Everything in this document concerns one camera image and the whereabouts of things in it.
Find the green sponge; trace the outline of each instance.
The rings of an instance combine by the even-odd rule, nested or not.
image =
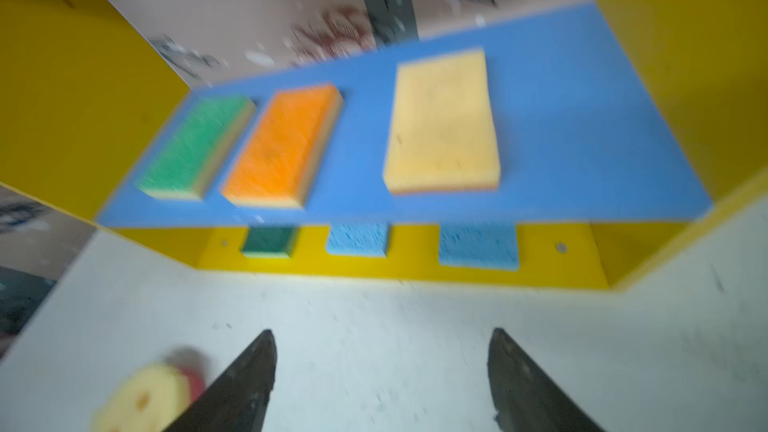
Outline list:
[[[289,258],[298,227],[251,227],[240,252],[251,258]]]
[[[139,189],[156,198],[202,199],[255,109],[244,96],[198,101],[152,161]]]

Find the orange sponge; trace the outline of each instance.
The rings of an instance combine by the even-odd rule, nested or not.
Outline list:
[[[302,208],[342,103],[331,84],[278,92],[222,195],[238,206]]]

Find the yellow bottom shelf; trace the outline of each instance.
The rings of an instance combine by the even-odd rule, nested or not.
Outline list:
[[[328,227],[302,227],[290,259],[240,254],[246,228],[214,228],[197,262],[206,270],[474,282],[533,287],[608,289],[589,224],[518,226],[520,270],[438,264],[439,226],[393,226],[386,258],[339,257],[325,251]],[[556,245],[567,246],[560,253]]]

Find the blue sponge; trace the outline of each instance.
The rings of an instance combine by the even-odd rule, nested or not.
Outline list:
[[[518,236],[514,224],[440,224],[440,265],[520,268]]]
[[[386,257],[389,224],[334,225],[326,241],[331,255]]]

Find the white tabletop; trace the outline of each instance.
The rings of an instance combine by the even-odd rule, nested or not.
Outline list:
[[[768,201],[625,294],[196,272],[100,232],[0,363],[0,430],[87,430],[140,367],[264,328],[265,432],[496,431],[506,329],[607,432],[768,430]]]

